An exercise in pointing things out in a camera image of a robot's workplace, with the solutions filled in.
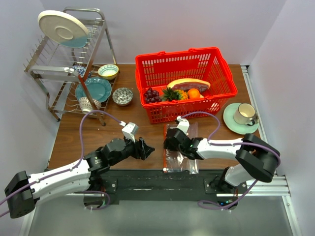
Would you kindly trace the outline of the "clear zip top bag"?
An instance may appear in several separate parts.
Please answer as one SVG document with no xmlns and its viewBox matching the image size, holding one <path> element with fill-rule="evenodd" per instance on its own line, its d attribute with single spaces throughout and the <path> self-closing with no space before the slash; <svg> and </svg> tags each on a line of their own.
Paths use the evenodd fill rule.
<svg viewBox="0 0 315 236">
<path fill-rule="evenodd" d="M 174 128 L 176 124 L 165 124 L 164 125 L 164 138 L 168 128 Z M 198 136 L 198 123 L 192 123 L 188 129 L 188 137 L 195 138 Z M 163 169 L 165 173 L 179 173 L 188 171 L 189 174 L 198 174 L 199 165 L 198 160 L 190 160 L 184 157 L 180 152 L 169 151 L 164 149 L 163 151 Z"/>
</svg>

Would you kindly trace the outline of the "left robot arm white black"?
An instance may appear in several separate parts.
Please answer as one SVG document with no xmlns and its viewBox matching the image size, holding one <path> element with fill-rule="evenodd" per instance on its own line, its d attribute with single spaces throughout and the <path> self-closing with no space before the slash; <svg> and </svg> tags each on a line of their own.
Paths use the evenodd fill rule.
<svg viewBox="0 0 315 236">
<path fill-rule="evenodd" d="M 66 166 L 31 175 L 26 171 L 16 173 L 5 188 L 5 199 L 1 202 L 7 203 L 7 214 L 15 219 L 32 212 L 37 202 L 72 192 L 96 193 L 102 187 L 101 174 L 129 157 L 146 160 L 153 151 L 155 148 L 143 138 L 113 139 Z"/>
</svg>

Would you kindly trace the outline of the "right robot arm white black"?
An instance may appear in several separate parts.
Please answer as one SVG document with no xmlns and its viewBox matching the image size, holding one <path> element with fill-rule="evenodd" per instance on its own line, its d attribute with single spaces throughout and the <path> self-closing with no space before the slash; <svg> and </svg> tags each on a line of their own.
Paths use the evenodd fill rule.
<svg viewBox="0 0 315 236">
<path fill-rule="evenodd" d="M 281 163 L 279 151 L 254 134 L 246 134 L 242 139 L 219 141 L 189 138 L 184 131 L 174 127 L 167 129 L 163 147 L 190 160 L 236 160 L 238 165 L 225 168 L 220 178 L 211 183 L 213 188 L 224 193 L 231 193 L 251 179 L 270 183 Z"/>
</svg>

